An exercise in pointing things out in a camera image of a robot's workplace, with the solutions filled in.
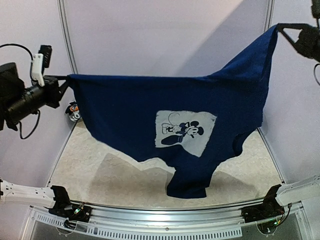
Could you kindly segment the solid blue garment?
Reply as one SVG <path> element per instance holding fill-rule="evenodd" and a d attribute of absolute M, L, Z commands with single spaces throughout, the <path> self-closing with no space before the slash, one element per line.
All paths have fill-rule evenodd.
<path fill-rule="evenodd" d="M 170 197 L 206 197 L 218 165 L 262 125 L 278 30 L 272 26 L 221 70 L 198 77 L 68 76 L 90 134 L 138 162 L 175 172 Z"/>

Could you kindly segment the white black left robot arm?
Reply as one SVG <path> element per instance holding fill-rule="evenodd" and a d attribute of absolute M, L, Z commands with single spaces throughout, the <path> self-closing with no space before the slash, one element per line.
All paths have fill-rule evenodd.
<path fill-rule="evenodd" d="M 35 84 L 25 87 L 14 62 L 1 65 L 0 126 L 21 133 L 21 121 L 24 118 L 29 115 L 40 116 L 40 108 L 43 106 L 58 108 L 68 87 L 67 76 L 59 75 L 44 76 L 44 86 Z M 0 201 L 56 209 L 63 217 L 70 217 L 75 211 L 66 189 L 62 186 L 40 189 L 1 180 Z"/>

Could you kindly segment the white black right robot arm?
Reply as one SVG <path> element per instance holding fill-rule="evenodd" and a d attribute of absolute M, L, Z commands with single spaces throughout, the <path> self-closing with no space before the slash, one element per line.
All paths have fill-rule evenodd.
<path fill-rule="evenodd" d="M 320 195 L 320 79 L 302 61 L 288 64 L 294 76 L 280 142 L 286 184 L 275 198 L 282 206 Z"/>

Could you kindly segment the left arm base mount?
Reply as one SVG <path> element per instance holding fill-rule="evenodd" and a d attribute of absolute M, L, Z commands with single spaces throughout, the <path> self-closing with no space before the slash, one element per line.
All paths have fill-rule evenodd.
<path fill-rule="evenodd" d="M 80 221 L 88 223 L 91 217 L 92 208 L 85 203 L 71 203 L 69 195 L 63 186 L 52 185 L 54 193 L 54 205 L 48 209 L 52 215 L 66 218 L 69 221 Z"/>

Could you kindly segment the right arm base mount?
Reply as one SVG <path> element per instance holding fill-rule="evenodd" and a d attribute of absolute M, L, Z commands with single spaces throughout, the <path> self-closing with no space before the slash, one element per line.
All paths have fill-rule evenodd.
<path fill-rule="evenodd" d="M 284 205 L 276 201 L 277 191 L 280 187 L 280 184 L 272 186 L 268 190 L 262 203 L 246 206 L 241 209 L 241 216 L 243 217 L 245 223 L 251 223 L 281 216 L 281 218 L 279 220 L 276 220 L 273 224 L 274 226 L 278 226 L 287 219 L 291 211 L 292 203 L 287 204 L 286 213 Z"/>

